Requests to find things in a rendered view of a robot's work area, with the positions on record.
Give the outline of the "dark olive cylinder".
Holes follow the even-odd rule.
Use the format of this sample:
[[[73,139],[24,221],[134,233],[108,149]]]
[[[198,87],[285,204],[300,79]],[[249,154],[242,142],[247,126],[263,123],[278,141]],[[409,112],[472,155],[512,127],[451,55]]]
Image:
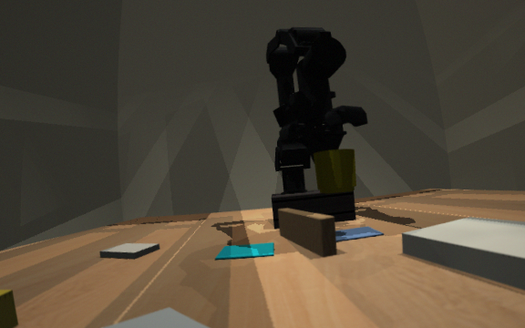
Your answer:
[[[323,193],[355,190],[355,151],[330,149],[314,153],[317,188]]]

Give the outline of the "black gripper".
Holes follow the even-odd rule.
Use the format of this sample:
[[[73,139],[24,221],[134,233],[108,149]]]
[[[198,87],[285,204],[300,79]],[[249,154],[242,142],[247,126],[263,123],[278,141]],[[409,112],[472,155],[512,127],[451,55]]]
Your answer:
[[[290,124],[279,131],[280,141],[300,141],[309,150],[314,162],[314,153],[330,149],[339,149],[343,136],[343,124],[354,127],[367,124],[367,114],[362,107],[341,106],[332,108],[332,98],[336,97],[328,85],[312,84],[299,89],[306,94],[310,89],[317,100],[320,115],[312,113],[298,118],[298,124]],[[320,131],[320,132],[319,132]]]

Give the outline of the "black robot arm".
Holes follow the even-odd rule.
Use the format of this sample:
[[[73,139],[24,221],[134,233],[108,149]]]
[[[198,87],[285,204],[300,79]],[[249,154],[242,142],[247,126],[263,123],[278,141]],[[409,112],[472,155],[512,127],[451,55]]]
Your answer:
[[[279,47],[285,45],[286,47]],[[299,56],[303,56],[299,63]],[[310,113],[319,116],[314,93],[294,93],[293,73],[296,70],[299,89],[308,85],[329,85],[330,78],[346,59],[340,42],[322,27],[291,27],[277,29],[268,43],[266,60],[277,79],[280,106],[273,111],[280,127],[298,124],[297,119]],[[311,112],[310,112],[311,111]],[[280,163],[281,161],[281,163]],[[283,194],[305,193],[304,169],[310,168],[308,148],[300,141],[277,140],[275,171],[282,171]],[[303,165],[281,168],[282,166]]]

